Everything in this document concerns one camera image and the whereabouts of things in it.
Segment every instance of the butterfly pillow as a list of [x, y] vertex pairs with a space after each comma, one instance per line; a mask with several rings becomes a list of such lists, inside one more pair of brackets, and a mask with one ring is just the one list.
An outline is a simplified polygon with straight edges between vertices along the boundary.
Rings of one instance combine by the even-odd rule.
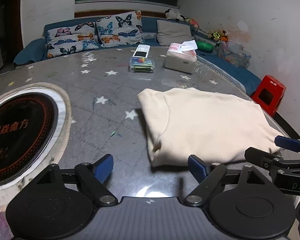
[[144, 43], [140, 11], [103, 17], [96, 27], [105, 47]]
[[83, 50], [98, 49], [95, 42], [94, 22], [72, 27], [56, 28], [47, 33], [47, 57], [58, 57]]

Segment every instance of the red plastic stool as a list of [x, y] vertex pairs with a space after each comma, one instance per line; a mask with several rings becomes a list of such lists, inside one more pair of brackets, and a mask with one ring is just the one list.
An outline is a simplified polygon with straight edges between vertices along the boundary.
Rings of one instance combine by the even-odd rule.
[[286, 87], [280, 81], [266, 75], [251, 98], [273, 117], [285, 91]]

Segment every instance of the sofa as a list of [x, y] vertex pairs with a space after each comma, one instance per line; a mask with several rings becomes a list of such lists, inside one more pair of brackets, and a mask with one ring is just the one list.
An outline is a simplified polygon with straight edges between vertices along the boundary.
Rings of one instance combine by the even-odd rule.
[[[34, 62], [39, 62], [43, 60], [48, 60], [47, 58], [47, 49], [46, 49], [46, 39], [48, 30], [52, 30], [55, 28], [61, 27], [71, 27], [74, 25], [78, 25], [84, 22], [95, 22], [96, 20], [101, 19], [102, 17], [87, 17], [87, 18], [76, 18], [62, 22], [56, 22], [47, 24], [44, 27], [43, 33], [44, 38], [37, 39], [31, 41], [14, 59], [13, 65], [26, 65]], [[155, 17], [145, 17], [142, 16], [142, 29], [145, 38], [146, 45], [150, 46], [161, 46], [157, 39], [157, 20], [165, 20], [170, 22], [175, 22], [174, 20], [167, 20], [163, 18], [155, 18]], [[178, 22], [180, 24], [186, 24], [190, 26], [191, 34], [196, 37], [204, 37], [207, 38], [203, 33], [198, 32], [192, 25], [186, 22]], [[112, 48], [128, 48], [128, 47], [137, 47], [138, 45], [120, 45]], [[205, 63], [210, 68], [216, 70], [229, 81], [238, 86], [242, 91], [246, 94], [251, 95], [260, 84], [261, 80], [255, 76], [253, 73], [244, 68], [237, 68], [229, 62], [219, 58], [217, 55], [212, 53], [202, 52], [200, 50], [196, 50], [198, 55], [198, 60]]]

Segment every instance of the folded garment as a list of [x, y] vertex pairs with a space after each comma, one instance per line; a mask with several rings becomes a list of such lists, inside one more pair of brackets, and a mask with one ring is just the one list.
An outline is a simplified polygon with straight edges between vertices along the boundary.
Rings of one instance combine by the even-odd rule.
[[206, 163], [244, 160], [249, 147], [280, 148], [261, 107], [234, 95], [173, 88], [143, 90], [138, 99], [146, 119], [148, 153], [153, 167], [187, 166], [188, 156]]

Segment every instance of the sofa backrest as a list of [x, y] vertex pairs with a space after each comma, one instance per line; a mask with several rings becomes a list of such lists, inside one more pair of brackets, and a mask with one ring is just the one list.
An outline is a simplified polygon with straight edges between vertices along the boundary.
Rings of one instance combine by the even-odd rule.
[[[87, 17], [87, 18], [76, 18], [76, 19], [71, 19], [67, 21], [62, 21], [62, 22], [56, 22], [56, 23], [51, 23], [47, 24], [44, 27], [44, 39], [47, 40], [47, 32], [48, 30], [55, 29], [55, 28], [62, 28], [62, 27], [71, 27], [78, 25], [80, 23], [85, 23], [85, 22], [95, 22], [98, 19], [101, 19], [102, 17]], [[170, 21], [170, 22], [176, 22], [175, 20], [167, 20], [164, 18], [155, 18], [155, 17], [146, 17], [142, 16], [141, 21], [142, 21], [142, 31], [144, 33], [157, 33], [157, 20], [165, 20], [165, 21]], [[178, 22], [181, 24], [186, 24], [190, 26], [190, 30], [194, 31], [194, 27], [186, 22]]]

